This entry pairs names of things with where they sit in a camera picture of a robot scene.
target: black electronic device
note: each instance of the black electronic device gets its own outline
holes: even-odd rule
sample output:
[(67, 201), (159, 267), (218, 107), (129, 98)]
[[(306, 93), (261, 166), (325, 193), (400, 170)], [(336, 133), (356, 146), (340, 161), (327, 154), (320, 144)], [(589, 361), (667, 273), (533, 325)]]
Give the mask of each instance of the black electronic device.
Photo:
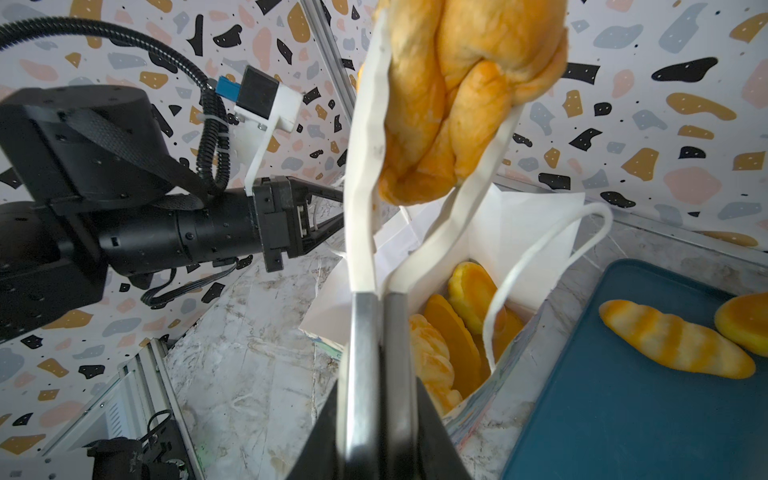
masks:
[[(267, 271), (281, 270), (283, 252), (303, 255), (342, 227), (342, 215), (310, 225), (313, 197), (342, 200), (332, 188), (275, 177), (257, 179), (252, 196), (224, 190), (229, 136), (221, 98), (199, 68), (165, 44), (104, 22), (34, 18), (0, 26), (0, 50), (67, 34), (144, 48), (200, 86), (206, 118), (197, 173), (168, 155), (139, 88), (23, 88), (0, 102), (0, 147), (33, 198), (0, 205), (0, 343), (101, 300), (109, 266), (144, 290), (154, 273), (173, 269), (168, 283), (141, 297), (162, 308), (235, 270), (238, 257), (263, 251)], [(237, 104), (268, 117), (276, 89), (264, 87), (263, 77), (246, 70)], [(188, 194), (169, 195), (174, 187)], [(231, 267), (161, 293), (176, 268), (205, 262)]]
[(200, 480), (190, 467), (173, 413), (163, 410), (155, 415), (160, 414), (168, 417), (141, 439), (117, 437), (86, 445), (94, 459), (92, 480)]

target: bread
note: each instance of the bread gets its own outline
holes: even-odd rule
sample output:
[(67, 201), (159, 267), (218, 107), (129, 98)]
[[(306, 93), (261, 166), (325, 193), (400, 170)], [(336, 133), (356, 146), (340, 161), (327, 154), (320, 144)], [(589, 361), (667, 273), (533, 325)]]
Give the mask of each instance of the bread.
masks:
[(379, 194), (446, 195), (472, 173), (511, 107), (563, 74), (565, 0), (381, 0), (392, 64)]
[(491, 366), (488, 364), (488, 357), (485, 355), (482, 335), (473, 335), (472, 342), (475, 342), (475, 346), (478, 347), (478, 353), (480, 354), (480, 384), (482, 385), (491, 376)]
[(768, 292), (728, 300), (715, 313), (715, 327), (728, 340), (768, 356)]
[(600, 305), (600, 318), (640, 353), (671, 369), (729, 379), (755, 373), (754, 360), (735, 343), (679, 316), (628, 300), (609, 300)]
[(462, 394), (451, 388), (453, 366), (450, 352), (437, 329), (421, 315), (411, 315), (411, 355), (413, 369), (424, 384), (432, 404), (442, 416), (462, 401)]
[(455, 372), (453, 388), (467, 398), (482, 383), (480, 380), (480, 352), (462, 319), (453, 311), (442, 295), (432, 295), (424, 308), (424, 317), (445, 339)]
[[(448, 281), (449, 302), (473, 336), (482, 335), (485, 314), (496, 293), (496, 284), (485, 269), (473, 262), (462, 262)], [(520, 317), (507, 307), (496, 315), (493, 328), (493, 356), (499, 359), (507, 345), (523, 329)]]

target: croissant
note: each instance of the croissant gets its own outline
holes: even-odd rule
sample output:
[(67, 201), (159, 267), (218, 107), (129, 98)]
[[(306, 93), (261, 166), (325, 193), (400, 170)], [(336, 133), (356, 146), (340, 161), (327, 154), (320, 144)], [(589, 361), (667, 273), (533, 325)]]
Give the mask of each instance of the croissant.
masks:
[(425, 203), (472, 173), (512, 106), (562, 76), (566, 1), (381, 0), (379, 8), (389, 9), (392, 42), (379, 194)]

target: black strap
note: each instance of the black strap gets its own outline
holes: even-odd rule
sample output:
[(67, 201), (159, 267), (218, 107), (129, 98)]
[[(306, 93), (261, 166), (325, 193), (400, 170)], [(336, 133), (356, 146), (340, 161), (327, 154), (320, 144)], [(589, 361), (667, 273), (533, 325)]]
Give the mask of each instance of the black strap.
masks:
[(153, 205), (172, 210), (197, 210), (205, 206), (208, 193), (203, 181), (189, 168), (168, 155), (144, 151), (135, 138), (89, 108), (79, 108), (65, 115), (72, 130), (128, 163), (157, 175), (189, 195), (167, 195)]
[(212, 283), (220, 278), (224, 278), (225, 276), (232, 273), (236, 267), (237, 267), (237, 259), (235, 259), (235, 263), (232, 265), (231, 268), (228, 268), (219, 273), (214, 273), (213, 275), (206, 276), (205, 278), (195, 280), (194, 282), (187, 283), (186, 285), (182, 285), (175, 290), (171, 290), (170, 292), (163, 293), (160, 296), (155, 296), (155, 293), (160, 292), (160, 290), (162, 290), (166, 286), (169, 286), (170, 283), (174, 281), (174, 278), (176, 277), (176, 269), (172, 268), (170, 269), (170, 278), (168, 279), (168, 281), (166, 283), (163, 283), (160, 286), (156, 286), (155, 288), (150, 288), (149, 290), (144, 292), (144, 295), (141, 296), (141, 302), (144, 305), (148, 305), (148, 306), (163, 306), (166, 303), (170, 302), (171, 300), (174, 300), (179, 296), (184, 295), (185, 293), (189, 293), (192, 290), (197, 290), (198, 288), (206, 286), (208, 283)]

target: blue tray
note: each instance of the blue tray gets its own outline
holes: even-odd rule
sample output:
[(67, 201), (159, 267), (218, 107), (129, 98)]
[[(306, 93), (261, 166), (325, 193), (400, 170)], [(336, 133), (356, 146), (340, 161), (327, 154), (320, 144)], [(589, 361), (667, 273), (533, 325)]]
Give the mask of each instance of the blue tray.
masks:
[(606, 270), (512, 452), (503, 479), (768, 478), (768, 359), (745, 380), (678, 372), (600, 320), (623, 299), (714, 328), (732, 295), (638, 260)]

